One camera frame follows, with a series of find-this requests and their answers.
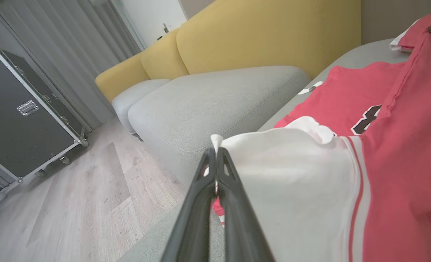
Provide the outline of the large grey sofa seat cushion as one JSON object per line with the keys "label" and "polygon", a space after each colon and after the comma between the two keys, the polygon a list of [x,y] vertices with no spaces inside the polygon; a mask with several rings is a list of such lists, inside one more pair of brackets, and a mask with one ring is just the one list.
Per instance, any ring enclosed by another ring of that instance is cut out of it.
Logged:
{"label": "large grey sofa seat cushion", "polygon": [[[407,61],[408,54],[389,50],[389,43],[390,40],[380,40],[350,50],[323,70],[316,77],[316,80],[324,80],[335,66],[360,69],[380,61],[391,64]],[[229,84],[241,84],[243,88],[247,88],[254,84],[254,80],[258,79],[254,75],[254,68],[210,72],[177,78],[159,88],[159,92],[170,91],[170,86],[175,85],[182,90],[182,93],[189,94],[190,84],[203,84],[204,91],[207,91],[210,81],[213,81],[217,76],[222,77],[222,80],[217,81],[217,84],[225,90]],[[146,144],[166,166],[171,168],[178,181],[189,186],[190,176],[185,174],[185,171],[196,170],[196,158],[202,156],[203,151],[208,147],[210,133],[219,132],[228,138],[249,131],[271,129],[281,117],[286,115],[287,110],[295,108],[307,98],[307,95],[291,97],[290,101],[280,98],[279,94],[273,95],[272,98],[264,102],[260,101],[260,95],[255,97],[257,102],[253,111],[248,111],[245,102],[238,106],[234,102],[225,102],[224,105],[227,109],[217,110],[216,117],[209,121],[209,129],[199,128],[197,131],[191,131],[192,137],[190,139],[185,139],[181,133],[165,128],[163,133],[155,139],[148,134]],[[176,207],[167,212],[117,262],[159,262],[180,208],[181,204],[177,204]]]}

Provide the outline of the white door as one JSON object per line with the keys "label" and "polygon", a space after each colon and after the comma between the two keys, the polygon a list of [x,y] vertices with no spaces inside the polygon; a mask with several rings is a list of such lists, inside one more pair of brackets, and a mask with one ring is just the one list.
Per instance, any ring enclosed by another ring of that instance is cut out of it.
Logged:
{"label": "white door", "polygon": [[179,0],[120,0],[144,48],[187,21]]}

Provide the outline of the small grey sofa seat cushion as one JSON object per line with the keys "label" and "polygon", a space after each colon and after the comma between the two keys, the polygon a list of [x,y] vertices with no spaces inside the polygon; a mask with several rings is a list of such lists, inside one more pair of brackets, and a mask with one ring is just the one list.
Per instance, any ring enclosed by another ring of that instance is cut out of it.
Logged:
{"label": "small grey sofa seat cushion", "polygon": [[134,103],[137,103],[137,101],[168,82],[170,82],[169,79],[143,81],[126,89],[112,100],[112,107],[116,112],[119,121],[133,136],[137,136],[137,134],[129,122],[129,109],[134,105]]}

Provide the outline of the black flight case metal edges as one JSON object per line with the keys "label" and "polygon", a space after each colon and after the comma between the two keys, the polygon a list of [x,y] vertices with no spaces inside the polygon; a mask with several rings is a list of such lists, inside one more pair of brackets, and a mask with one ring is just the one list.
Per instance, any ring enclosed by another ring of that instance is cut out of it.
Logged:
{"label": "black flight case metal edges", "polygon": [[0,48],[0,169],[22,182],[89,145],[85,128],[29,63]]}

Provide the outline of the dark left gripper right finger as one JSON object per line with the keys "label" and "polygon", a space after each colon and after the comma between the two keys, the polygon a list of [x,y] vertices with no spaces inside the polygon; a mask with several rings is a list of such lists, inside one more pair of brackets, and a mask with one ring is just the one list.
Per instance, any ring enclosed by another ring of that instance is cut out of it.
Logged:
{"label": "dark left gripper right finger", "polygon": [[275,262],[228,150],[220,147],[216,159],[217,195],[225,212],[226,262]]}

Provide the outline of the red and white shorts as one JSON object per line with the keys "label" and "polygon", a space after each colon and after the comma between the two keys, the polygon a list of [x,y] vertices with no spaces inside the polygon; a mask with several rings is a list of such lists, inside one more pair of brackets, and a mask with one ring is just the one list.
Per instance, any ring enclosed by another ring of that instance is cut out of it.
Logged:
{"label": "red and white shorts", "polygon": [[273,129],[224,139],[277,262],[431,262],[431,14],[400,63],[333,67]]}

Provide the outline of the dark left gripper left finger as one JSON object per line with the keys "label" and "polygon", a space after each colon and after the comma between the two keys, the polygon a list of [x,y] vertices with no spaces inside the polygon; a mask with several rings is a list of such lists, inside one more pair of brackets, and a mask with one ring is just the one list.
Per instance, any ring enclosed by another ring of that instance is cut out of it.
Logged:
{"label": "dark left gripper left finger", "polygon": [[161,262],[208,262],[211,202],[216,196],[216,153],[207,149],[190,184]]}

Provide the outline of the yellow sofa backrest cushion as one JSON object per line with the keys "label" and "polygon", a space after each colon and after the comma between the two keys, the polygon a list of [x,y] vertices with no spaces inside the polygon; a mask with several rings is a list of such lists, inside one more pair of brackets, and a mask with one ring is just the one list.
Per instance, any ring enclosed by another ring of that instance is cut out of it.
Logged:
{"label": "yellow sofa backrest cushion", "polygon": [[175,79],[189,75],[178,50],[178,28],[142,52],[141,63],[150,79]]}
{"label": "yellow sofa backrest cushion", "polygon": [[140,52],[96,77],[97,87],[110,103],[131,86],[150,80],[141,63],[142,55]]}
{"label": "yellow sofa backrest cushion", "polygon": [[190,74],[284,65],[315,78],[361,45],[361,0],[215,0],[176,43]]}

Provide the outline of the red shorts with white stripe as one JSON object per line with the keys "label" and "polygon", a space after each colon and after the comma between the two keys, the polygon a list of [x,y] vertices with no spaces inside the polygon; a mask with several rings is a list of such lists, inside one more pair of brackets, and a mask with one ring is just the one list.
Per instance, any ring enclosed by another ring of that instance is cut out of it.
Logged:
{"label": "red shorts with white stripe", "polygon": [[415,48],[415,44],[418,41],[418,35],[420,34],[420,21],[421,19],[413,22],[405,31],[394,38],[389,48],[392,51],[398,52],[412,52]]}

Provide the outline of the grey curtain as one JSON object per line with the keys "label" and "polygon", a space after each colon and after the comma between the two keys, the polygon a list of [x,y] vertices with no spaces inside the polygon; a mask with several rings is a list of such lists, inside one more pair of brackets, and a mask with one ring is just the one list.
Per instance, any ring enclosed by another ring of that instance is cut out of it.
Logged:
{"label": "grey curtain", "polygon": [[96,77],[140,52],[113,0],[0,0],[0,47],[24,57],[88,132],[115,116]]}

